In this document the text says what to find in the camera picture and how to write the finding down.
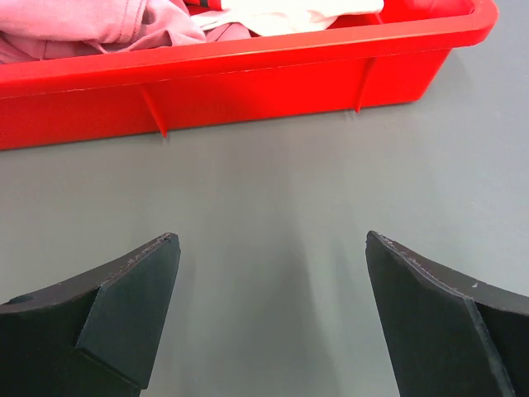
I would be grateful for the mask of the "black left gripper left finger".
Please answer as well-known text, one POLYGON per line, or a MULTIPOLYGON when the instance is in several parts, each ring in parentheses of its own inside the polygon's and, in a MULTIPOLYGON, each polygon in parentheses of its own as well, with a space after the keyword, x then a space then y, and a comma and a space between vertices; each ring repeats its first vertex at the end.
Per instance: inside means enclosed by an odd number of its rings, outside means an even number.
POLYGON ((148 387, 179 268, 165 233, 1 305, 3 396, 138 396, 148 387))

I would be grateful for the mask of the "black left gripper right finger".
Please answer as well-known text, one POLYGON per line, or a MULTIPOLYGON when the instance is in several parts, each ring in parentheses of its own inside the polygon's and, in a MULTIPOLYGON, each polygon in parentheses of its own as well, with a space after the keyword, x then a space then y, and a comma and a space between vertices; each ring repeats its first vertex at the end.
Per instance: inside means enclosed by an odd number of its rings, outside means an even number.
POLYGON ((401 396, 526 396, 528 298, 377 233, 369 279, 401 396))

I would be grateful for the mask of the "pink t shirt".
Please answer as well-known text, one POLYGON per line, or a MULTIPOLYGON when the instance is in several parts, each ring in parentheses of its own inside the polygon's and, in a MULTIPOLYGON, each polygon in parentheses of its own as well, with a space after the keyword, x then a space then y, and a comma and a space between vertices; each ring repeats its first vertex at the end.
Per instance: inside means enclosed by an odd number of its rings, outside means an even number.
POLYGON ((204 32, 182 1, 1 3, 3 64, 248 38, 239 23, 204 32))

